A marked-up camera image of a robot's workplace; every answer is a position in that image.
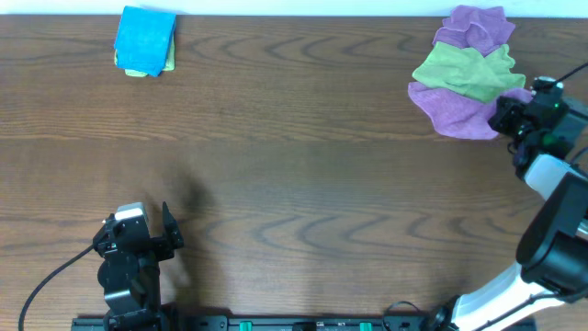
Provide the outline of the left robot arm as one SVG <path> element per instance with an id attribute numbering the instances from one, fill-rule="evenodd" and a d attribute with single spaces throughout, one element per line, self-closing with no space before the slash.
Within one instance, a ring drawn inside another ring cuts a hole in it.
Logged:
<path id="1" fill-rule="evenodd" d="M 184 238 L 166 204 L 162 222 L 164 233 L 152 237 L 144 206 L 135 202 L 109 215 L 94 236 L 93 248 L 103 258 L 97 279 L 108 306 L 106 330 L 180 328 L 176 308 L 162 304 L 159 263 L 174 258 Z"/>

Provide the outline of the purple microfiber cloth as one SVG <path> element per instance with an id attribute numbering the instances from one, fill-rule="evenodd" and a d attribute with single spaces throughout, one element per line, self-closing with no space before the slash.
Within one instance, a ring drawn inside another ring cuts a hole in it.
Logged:
<path id="1" fill-rule="evenodd" d="M 492 140 L 499 135 L 488 124 L 497 111 L 499 97 L 512 97 L 523 102 L 532 99 L 529 90 L 512 88 L 491 97 L 489 101 L 479 101 L 446 88 L 430 88 L 419 82 L 408 84 L 408 96 L 431 120 L 437 133 L 463 140 Z"/>

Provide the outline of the crumpled purple cloth at back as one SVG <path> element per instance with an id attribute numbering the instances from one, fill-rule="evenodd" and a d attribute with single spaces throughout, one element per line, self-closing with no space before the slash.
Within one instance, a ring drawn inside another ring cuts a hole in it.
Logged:
<path id="1" fill-rule="evenodd" d="M 506 44 L 514 31 L 515 24 L 507 20 L 502 6 L 482 9 L 460 5 L 442 20 L 432 44 L 472 48 L 487 56 Z"/>

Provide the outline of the green folded cloth under blue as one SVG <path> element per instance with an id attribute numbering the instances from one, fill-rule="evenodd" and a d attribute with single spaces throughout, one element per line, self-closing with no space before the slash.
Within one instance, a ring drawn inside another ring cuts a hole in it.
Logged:
<path id="1" fill-rule="evenodd" d="M 175 69 L 175 42 L 170 34 L 119 34 L 114 50 L 114 64 L 126 75 L 156 77 Z"/>

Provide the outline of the crumpled green cloth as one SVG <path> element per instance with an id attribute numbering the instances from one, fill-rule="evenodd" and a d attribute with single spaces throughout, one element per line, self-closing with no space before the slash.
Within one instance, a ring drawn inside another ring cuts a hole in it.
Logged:
<path id="1" fill-rule="evenodd" d="M 488 103 L 502 92 L 525 86 L 523 74 L 512 73 L 515 59 L 507 44 L 484 56 L 475 48 L 438 42 L 413 78 L 429 88 L 445 88 L 463 97 Z"/>

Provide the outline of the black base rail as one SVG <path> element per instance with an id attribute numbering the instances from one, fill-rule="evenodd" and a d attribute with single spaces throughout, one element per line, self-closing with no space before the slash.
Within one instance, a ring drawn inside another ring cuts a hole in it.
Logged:
<path id="1" fill-rule="evenodd" d="M 420 331 L 424 315 L 389 315 L 381 318 L 229 318 L 191 316 L 173 326 L 184 331 Z"/>

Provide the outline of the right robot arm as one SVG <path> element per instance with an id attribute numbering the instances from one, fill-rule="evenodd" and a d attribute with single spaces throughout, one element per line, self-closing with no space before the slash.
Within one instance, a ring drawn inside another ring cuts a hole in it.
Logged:
<path id="1" fill-rule="evenodd" d="M 587 296 L 587 175 L 566 161 L 587 126 L 566 98 L 500 97 L 489 124 L 513 140 L 516 174 L 545 201 L 521 237 L 514 264 L 482 288 L 439 307 L 424 330 L 504 330 L 540 310 Z"/>

